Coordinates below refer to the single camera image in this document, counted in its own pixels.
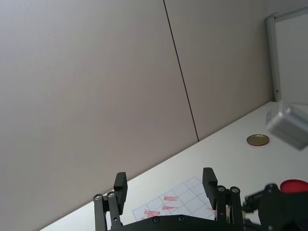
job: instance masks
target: red object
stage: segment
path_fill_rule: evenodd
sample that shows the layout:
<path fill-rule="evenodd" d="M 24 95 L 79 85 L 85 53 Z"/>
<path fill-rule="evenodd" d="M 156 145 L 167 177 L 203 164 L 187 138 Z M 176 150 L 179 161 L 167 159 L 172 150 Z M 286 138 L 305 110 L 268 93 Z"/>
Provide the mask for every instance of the red object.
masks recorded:
<path fill-rule="evenodd" d="M 158 216 L 160 214 L 160 212 L 145 210 L 144 214 L 147 215 L 147 218 L 151 218 L 151 217 Z"/>
<path fill-rule="evenodd" d="M 174 209 L 177 207 L 173 207 L 173 206 L 163 206 L 163 210 L 167 210 L 167 209 Z"/>
<path fill-rule="evenodd" d="M 177 201 L 178 198 L 176 196 L 165 196 L 164 200 L 165 201 Z"/>
<path fill-rule="evenodd" d="M 283 193 L 308 192 L 308 183 L 303 180 L 286 180 L 281 183 L 280 190 Z"/>

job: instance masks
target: grid paper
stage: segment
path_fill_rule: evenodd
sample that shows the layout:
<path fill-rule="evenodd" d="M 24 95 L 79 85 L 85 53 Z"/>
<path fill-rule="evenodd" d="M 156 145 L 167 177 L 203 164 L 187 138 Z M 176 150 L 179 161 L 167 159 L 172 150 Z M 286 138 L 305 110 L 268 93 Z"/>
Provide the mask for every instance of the grid paper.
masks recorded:
<path fill-rule="evenodd" d="M 136 221 L 164 215 L 188 215 L 210 220 L 215 218 L 215 212 L 205 194 L 202 180 L 198 177 L 179 184 L 132 212 Z"/>

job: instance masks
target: metal plate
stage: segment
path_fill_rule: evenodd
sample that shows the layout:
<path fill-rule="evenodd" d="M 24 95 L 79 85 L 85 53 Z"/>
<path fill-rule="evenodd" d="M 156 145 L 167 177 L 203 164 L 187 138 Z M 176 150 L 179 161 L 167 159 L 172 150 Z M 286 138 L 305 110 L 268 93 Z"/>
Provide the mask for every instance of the metal plate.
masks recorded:
<path fill-rule="evenodd" d="M 252 135 L 247 138 L 247 143 L 253 146 L 262 146 L 268 144 L 270 141 L 269 137 L 266 135 Z"/>

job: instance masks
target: table surface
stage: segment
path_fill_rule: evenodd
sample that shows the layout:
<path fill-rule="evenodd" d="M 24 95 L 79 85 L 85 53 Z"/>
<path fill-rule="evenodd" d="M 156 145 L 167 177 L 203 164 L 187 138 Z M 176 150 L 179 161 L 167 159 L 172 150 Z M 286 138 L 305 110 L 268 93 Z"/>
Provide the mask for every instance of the table surface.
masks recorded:
<path fill-rule="evenodd" d="M 266 113 L 277 107 L 278 103 L 269 102 L 130 180 L 121 216 L 123 224 L 135 222 L 133 209 L 146 204 L 179 183 L 201 175 L 204 167 L 213 168 L 220 185 L 227 188 L 239 187 L 242 200 L 245 195 L 262 190 L 271 182 L 279 186 L 287 179 L 307 181 L 308 148 L 298 151 L 265 129 Z M 300 108 L 308 112 L 308 106 Z M 269 144 L 261 147 L 247 144 L 246 138 L 252 134 L 269 136 Z M 93 202 L 41 231 L 95 231 Z"/>

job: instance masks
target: whiteboard frame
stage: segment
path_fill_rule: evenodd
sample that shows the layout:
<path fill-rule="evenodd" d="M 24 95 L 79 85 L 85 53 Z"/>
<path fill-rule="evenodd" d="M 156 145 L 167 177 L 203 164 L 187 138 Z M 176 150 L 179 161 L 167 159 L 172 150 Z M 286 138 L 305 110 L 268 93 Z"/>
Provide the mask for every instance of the whiteboard frame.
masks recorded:
<path fill-rule="evenodd" d="M 280 86 L 280 75 L 279 75 L 279 61 L 278 61 L 278 48 L 276 38 L 276 22 L 288 20 L 308 13 L 308 5 L 304 5 L 297 8 L 292 8 L 286 11 L 276 12 L 266 18 L 266 28 L 268 34 L 269 44 L 269 57 L 270 57 L 270 68 L 272 75 L 272 84 L 275 101 L 282 99 L 281 86 Z"/>

